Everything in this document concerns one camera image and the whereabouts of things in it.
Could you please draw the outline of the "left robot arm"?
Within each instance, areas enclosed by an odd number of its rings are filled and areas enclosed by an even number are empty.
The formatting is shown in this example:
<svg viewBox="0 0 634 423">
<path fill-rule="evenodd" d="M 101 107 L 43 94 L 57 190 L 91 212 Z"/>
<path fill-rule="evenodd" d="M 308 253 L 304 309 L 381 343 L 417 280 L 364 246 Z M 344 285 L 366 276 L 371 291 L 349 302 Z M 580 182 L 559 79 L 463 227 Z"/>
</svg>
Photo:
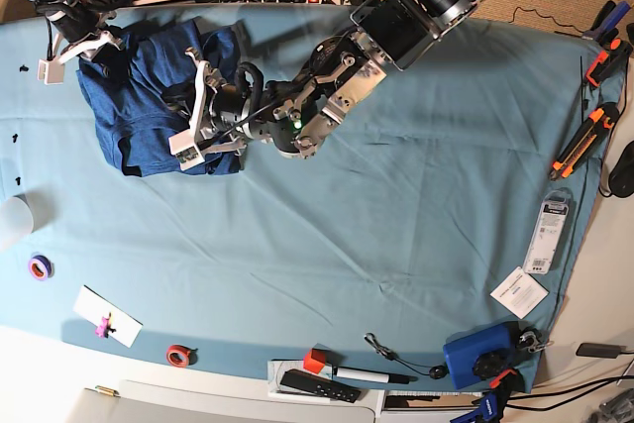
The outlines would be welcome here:
<svg viewBox="0 0 634 423">
<path fill-rule="evenodd" d="M 188 170 L 212 154 L 241 154 L 266 141 L 290 159 L 309 159 L 350 111 L 385 79 L 407 69 L 470 16 L 481 0 L 365 0 L 352 27 L 319 44 L 290 81 L 264 81 L 252 63 L 228 83 L 194 48 L 193 81 L 170 87 L 166 105 L 184 114 L 186 130 L 168 140 Z"/>
</svg>

